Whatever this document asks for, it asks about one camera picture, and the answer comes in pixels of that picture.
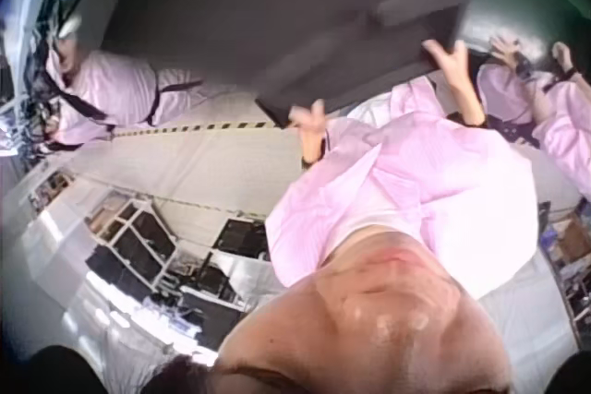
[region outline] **black strap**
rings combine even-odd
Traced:
[[[203,85],[203,80],[195,80],[193,82],[186,82],[186,83],[175,83],[174,85],[168,85],[167,87],[162,88],[161,90],[158,88],[158,81],[156,81],[156,91],[154,93],[154,101],[151,104],[150,112],[148,113],[148,117],[144,120],[148,125],[154,126],[153,120],[154,115],[156,114],[156,110],[160,106],[160,95],[164,92],[180,92],[180,91],[187,91],[191,90],[196,87],[200,87]]]
[[[107,114],[103,113],[94,105],[82,100],[80,97],[74,94],[68,94],[65,91],[60,91],[60,96],[76,111],[82,114],[84,117],[92,120],[104,120],[107,118]]]
[[[573,76],[575,74],[577,74],[578,71],[576,70],[576,68],[573,66],[571,69],[569,69],[566,73],[564,73],[564,80],[570,80],[571,78],[573,78]]]
[[[203,80],[195,80],[193,82],[187,83],[175,83],[174,85],[169,85],[167,87],[162,88],[160,90],[160,93],[187,91],[196,87],[200,87],[201,85],[203,85]]]

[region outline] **pink shirt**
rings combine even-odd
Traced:
[[[540,85],[550,73],[536,73]],[[478,72],[480,96],[487,113],[517,124],[533,116],[524,86],[506,66],[483,65]],[[534,137],[578,190],[591,199],[591,99],[574,82],[560,82],[547,93],[552,116],[534,130]]]
[[[397,209],[395,222],[408,227],[401,231],[419,235],[471,295],[482,297],[536,251],[531,165],[496,132],[446,120],[425,78],[392,96],[392,120],[382,128],[331,122],[332,149],[267,219],[275,272],[285,286],[312,274],[369,179]]]
[[[94,105],[107,114],[107,119],[96,124],[78,113],[65,101],[61,101],[60,125],[55,140],[68,145],[82,144],[107,131],[102,124],[121,127],[142,126],[150,113],[156,94],[156,72],[138,59],[103,51],[91,52],[82,62],[79,72],[66,87],[59,72],[57,53],[50,51],[46,69],[57,86],[70,94]],[[182,69],[164,69],[158,72],[158,88],[188,83],[194,80],[191,73]],[[160,106],[153,116],[153,123],[161,125],[197,106],[205,97],[199,89],[165,92]]]

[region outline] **caution tape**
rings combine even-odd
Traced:
[[[221,122],[219,124],[181,125],[166,128],[141,129],[125,133],[115,133],[114,137],[151,136],[156,134],[195,133],[221,131],[226,129],[272,129],[278,128],[273,122]]]
[[[256,212],[245,212],[245,211],[242,211],[240,209],[223,209],[223,208],[214,207],[212,205],[201,205],[200,203],[186,202],[184,200],[177,200],[175,198],[156,196],[154,194],[145,193],[143,191],[138,191],[137,189],[128,188],[126,186],[120,186],[120,185],[110,184],[108,182],[105,182],[104,180],[97,179],[95,177],[91,177],[91,176],[88,176],[86,174],[73,173],[71,171],[68,171],[68,173],[71,174],[71,175],[73,175],[73,176],[75,176],[75,177],[83,177],[83,178],[85,178],[87,180],[90,180],[92,182],[95,182],[97,184],[110,186],[110,187],[112,187],[113,189],[115,189],[117,191],[123,191],[124,193],[130,194],[130,195],[133,195],[133,196],[149,197],[149,198],[152,198],[152,199],[161,200],[163,202],[170,202],[170,203],[175,203],[175,204],[178,204],[178,205],[184,205],[186,207],[192,207],[192,208],[198,208],[198,209],[206,209],[206,210],[209,210],[209,211],[223,212],[225,214],[229,214],[229,215],[234,216],[234,217],[246,217],[246,218],[250,218],[250,219],[257,219],[257,220],[260,220],[260,221],[264,221],[268,217],[267,214],[257,214]]]

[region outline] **bright light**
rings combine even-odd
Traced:
[[[111,320],[101,308],[96,308],[96,311],[94,311],[94,316],[97,318],[99,322],[101,322],[106,327],[111,325]]]
[[[121,316],[117,311],[111,311],[111,318],[119,325],[121,328],[129,328],[129,322],[123,316]]]
[[[45,225],[47,231],[49,231],[57,244],[64,240],[64,235],[57,226],[57,223],[55,223],[54,218],[47,212],[47,209],[44,209],[39,215],[39,220]]]
[[[197,350],[197,343],[187,336],[179,334],[176,337],[173,337],[173,340],[173,348],[179,354],[191,355]]]
[[[75,336],[78,335],[78,323],[76,323],[76,320],[74,320],[74,317],[72,317],[70,313],[64,313],[62,322],[68,331],[70,331]]]
[[[110,285],[94,272],[89,271],[86,274],[86,280],[89,281],[94,289],[105,299],[111,302],[119,312],[131,314],[141,308],[141,304],[137,300],[121,293],[115,286]]]
[[[208,367],[212,367],[215,364],[215,361],[218,358],[218,353],[214,351],[210,351],[204,354],[193,354],[191,360],[196,364],[205,364]]]
[[[80,352],[88,358],[90,365],[102,371],[103,360],[101,359],[101,353],[97,350],[96,343],[87,336],[82,336],[78,339],[78,346]]]

